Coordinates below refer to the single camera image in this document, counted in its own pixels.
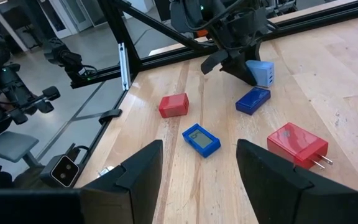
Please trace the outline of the black table edge clip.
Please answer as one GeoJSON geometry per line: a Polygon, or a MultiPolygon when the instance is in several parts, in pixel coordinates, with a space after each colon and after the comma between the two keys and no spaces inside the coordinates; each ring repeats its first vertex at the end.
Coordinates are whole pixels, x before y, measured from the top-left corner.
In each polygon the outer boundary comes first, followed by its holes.
{"type": "Polygon", "coordinates": [[[120,117],[122,114],[121,109],[111,109],[109,111],[104,112],[98,119],[99,123],[103,125],[104,123],[109,122],[113,118],[120,117]]]}

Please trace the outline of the black metal table frame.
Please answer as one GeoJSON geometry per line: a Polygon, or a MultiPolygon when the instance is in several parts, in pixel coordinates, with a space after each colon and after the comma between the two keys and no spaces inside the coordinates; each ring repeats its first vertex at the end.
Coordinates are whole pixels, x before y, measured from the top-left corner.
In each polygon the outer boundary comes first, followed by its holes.
{"type": "MultiPolygon", "coordinates": [[[[207,38],[207,32],[204,30],[195,33],[191,32],[189,37],[185,37],[171,26],[168,27],[158,20],[146,15],[125,0],[99,0],[99,3],[103,8],[104,15],[117,43],[120,44],[123,42],[126,46],[129,57],[131,81],[133,81],[139,72],[202,56],[208,58],[211,54],[218,51],[217,46],[214,45],[213,40],[207,38]],[[119,14],[120,12],[130,14],[132,17],[156,31],[182,44],[182,47],[155,56],[140,58],[127,27],[124,24],[123,18],[119,14]]],[[[343,0],[323,4],[317,11],[292,12],[284,16],[269,19],[269,21],[278,26],[278,29],[264,35],[261,38],[261,43],[263,41],[296,34],[357,17],[358,0],[343,0]]],[[[120,64],[118,64],[113,67],[102,69],[95,76],[84,81],[72,83],[71,85],[73,88],[79,88],[120,76],[120,64]]]]}

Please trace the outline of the light blue charger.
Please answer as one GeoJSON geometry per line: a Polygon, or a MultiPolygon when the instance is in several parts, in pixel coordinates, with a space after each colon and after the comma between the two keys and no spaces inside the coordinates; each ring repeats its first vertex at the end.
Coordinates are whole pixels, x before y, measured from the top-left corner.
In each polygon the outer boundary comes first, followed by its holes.
{"type": "Polygon", "coordinates": [[[274,83],[275,70],[273,62],[248,60],[246,65],[257,81],[257,86],[269,88],[274,83]]]}

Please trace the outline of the red wall charger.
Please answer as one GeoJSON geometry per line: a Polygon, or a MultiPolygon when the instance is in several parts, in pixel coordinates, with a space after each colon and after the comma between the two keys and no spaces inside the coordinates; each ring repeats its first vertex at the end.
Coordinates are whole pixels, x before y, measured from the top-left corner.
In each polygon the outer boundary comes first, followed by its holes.
{"type": "Polygon", "coordinates": [[[329,143],[311,132],[287,123],[267,137],[268,150],[306,170],[325,169],[321,161],[333,165],[327,157],[329,143]]]}
{"type": "Polygon", "coordinates": [[[186,115],[188,108],[189,99],[186,93],[164,96],[158,106],[162,118],[186,115]]]}

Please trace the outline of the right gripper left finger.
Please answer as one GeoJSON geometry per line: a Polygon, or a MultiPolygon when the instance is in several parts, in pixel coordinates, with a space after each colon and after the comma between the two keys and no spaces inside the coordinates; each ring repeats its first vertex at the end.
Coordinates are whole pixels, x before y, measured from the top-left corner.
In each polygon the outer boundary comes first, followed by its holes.
{"type": "Polygon", "coordinates": [[[156,139],[81,190],[85,224],[151,224],[162,179],[156,139]]]}

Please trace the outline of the silver metal bracket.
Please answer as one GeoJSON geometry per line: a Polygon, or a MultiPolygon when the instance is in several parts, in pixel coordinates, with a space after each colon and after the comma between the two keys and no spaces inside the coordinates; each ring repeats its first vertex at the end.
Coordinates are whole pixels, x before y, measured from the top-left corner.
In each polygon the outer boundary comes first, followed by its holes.
{"type": "Polygon", "coordinates": [[[125,44],[122,42],[118,44],[119,48],[119,64],[121,71],[122,89],[124,91],[129,90],[131,87],[131,73],[129,68],[129,57],[125,44]]]}

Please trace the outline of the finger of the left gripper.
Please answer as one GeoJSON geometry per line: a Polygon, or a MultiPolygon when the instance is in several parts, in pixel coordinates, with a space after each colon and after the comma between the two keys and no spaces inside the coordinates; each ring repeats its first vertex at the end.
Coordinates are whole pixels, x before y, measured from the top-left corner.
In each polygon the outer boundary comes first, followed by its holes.
{"type": "Polygon", "coordinates": [[[227,59],[221,62],[221,65],[220,71],[233,75],[251,86],[256,86],[257,81],[246,65],[246,55],[244,52],[236,56],[228,56],[227,59]]]}
{"type": "Polygon", "coordinates": [[[202,64],[201,71],[204,75],[213,70],[213,68],[221,63],[223,60],[228,58],[227,50],[218,50],[217,52],[211,54],[202,64]]]}

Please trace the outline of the blue framed small display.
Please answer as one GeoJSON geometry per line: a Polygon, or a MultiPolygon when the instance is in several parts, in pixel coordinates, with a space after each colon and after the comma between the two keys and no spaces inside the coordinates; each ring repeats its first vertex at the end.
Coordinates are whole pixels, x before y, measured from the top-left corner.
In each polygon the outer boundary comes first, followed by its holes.
{"type": "Polygon", "coordinates": [[[203,158],[209,157],[221,147],[220,140],[197,123],[184,131],[182,136],[203,158]]]}

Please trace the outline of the dark blue block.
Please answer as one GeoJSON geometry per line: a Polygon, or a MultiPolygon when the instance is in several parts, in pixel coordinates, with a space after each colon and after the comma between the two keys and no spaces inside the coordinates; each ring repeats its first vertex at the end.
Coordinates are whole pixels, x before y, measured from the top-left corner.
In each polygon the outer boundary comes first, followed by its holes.
{"type": "Polygon", "coordinates": [[[236,110],[253,115],[270,97],[270,90],[254,87],[236,102],[236,110]]]}

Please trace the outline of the small white cube charger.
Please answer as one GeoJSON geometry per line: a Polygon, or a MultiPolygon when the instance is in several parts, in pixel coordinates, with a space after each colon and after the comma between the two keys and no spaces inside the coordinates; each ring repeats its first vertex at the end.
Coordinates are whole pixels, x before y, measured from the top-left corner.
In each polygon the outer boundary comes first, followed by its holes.
{"type": "Polygon", "coordinates": [[[103,175],[105,175],[105,174],[107,174],[108,172],[110,172],[110,171],[113,170],[113,169],[114,169],[113,166],[107,166],[107,167],[105,167],[103,170],[101,170],[101,171],[98,172],[98,178],[101,177],[101,176],[103,176],[103,175]]]}

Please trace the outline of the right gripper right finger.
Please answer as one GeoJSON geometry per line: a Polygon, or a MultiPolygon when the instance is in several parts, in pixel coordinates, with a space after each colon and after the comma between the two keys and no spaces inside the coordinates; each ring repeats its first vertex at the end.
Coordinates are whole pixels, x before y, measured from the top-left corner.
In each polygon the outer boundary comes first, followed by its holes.
{"type": "Polygon", "coordinates": [[[236,160],[259,224],[358,224],[358,191],[245,139],[236,160]]]}

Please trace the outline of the grey stool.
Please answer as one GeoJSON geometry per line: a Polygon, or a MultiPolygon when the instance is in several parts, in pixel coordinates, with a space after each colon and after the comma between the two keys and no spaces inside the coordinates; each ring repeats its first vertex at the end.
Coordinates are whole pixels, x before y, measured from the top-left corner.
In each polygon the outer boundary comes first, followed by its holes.
{"type": "Polygon", "coordinates": [[[3,132],[0,134],[0,158],[13,163],[22,159],[29,167],[40,167],[40,162],[31,153],[38,142],[37,138],[26,134],[3,132]]]}

